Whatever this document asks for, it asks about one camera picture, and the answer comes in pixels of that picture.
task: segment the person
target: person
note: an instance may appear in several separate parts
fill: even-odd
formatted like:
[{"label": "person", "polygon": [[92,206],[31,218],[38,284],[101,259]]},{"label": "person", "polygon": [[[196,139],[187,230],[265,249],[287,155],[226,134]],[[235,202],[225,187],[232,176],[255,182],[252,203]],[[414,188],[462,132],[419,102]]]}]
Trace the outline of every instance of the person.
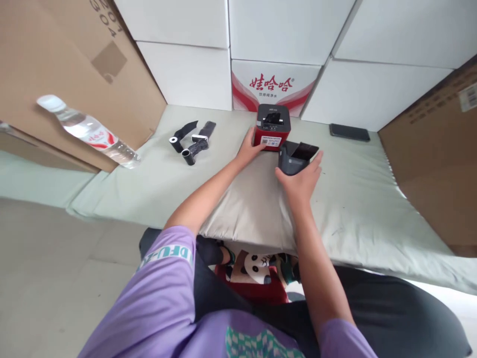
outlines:
[{"label": "person", "polygon": [[80,358],[471,353],[459,320],[434,297],[399,278],[333,266],[310,205],[323,152],[295,176],[275,169],[295,222],[306,301],[254,307],[220,281],[207,264],[227,262],[226,252],[208,250],[214,244],[196,237],[237,174],[263,149],[252,137],[250,129],[237,156],[174,211],[164,230],[146,230],[144,259]]}]

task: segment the lap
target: lap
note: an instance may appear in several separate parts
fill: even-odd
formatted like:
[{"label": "lap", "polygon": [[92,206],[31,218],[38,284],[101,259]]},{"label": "lap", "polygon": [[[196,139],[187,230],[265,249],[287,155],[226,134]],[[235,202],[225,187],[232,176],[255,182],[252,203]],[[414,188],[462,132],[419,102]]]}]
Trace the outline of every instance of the lap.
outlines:
[{"label": "lap", "polygon": [[[142,257],[160,230],[147,229],[140,242]],[[294,337],[305,356],[319,357],[319,347],[305,301],[252,307],[220,281],[207,265],[215,260],[209,239],[198,240],[194,299],[196,322],[210,312],[239,309]],[[356,325],[380,358],[466,357],[471,349],[454,313],[438,299],[402,279],[335,267]]]}]

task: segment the qr code sticker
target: qr code sticker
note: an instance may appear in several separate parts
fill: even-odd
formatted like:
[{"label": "qr code sticker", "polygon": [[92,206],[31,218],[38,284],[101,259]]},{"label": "qr code sticker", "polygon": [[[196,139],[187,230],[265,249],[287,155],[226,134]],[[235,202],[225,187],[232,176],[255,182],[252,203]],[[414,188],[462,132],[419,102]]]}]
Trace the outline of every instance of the qr code sticker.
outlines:
[{"label": "qr code sticker", "polygon": [[467,112],[477,107],[477,83],[459,92],[462,112]]},{"label": "qr code sticker", "polygon": [[282,140],[281,137],[262,136],[262,139],[261,139],[260,143],[261,144],[266,144],[267,147],[279,147],[281,140]]}]

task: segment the gray floor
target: gray floor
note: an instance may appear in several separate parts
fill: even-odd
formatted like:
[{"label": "gray floor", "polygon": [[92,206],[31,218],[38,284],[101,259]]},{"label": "gray floor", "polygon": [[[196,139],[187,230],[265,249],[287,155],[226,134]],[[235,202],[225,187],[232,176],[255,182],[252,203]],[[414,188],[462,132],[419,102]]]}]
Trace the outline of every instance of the gray floor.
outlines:
[{"label": "gray floor", "polygon": [[[0,199],[0,357],[76,357],[134,274],[144,230]],[[477,350],[477,297],[421,286],[456,312]]]}]

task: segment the smartphone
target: smartphone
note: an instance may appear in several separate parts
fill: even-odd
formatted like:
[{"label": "smartphone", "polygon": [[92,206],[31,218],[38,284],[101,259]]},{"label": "smartphone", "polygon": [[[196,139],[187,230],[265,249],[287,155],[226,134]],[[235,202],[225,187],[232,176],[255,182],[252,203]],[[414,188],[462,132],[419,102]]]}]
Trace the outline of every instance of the smartphone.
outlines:
[{"label": "smartphone", "polygon": [[329,133],[335,137],[348,138],[369,142],[369,133],[366,129],[343,126],[341,124],[330,124]]}]

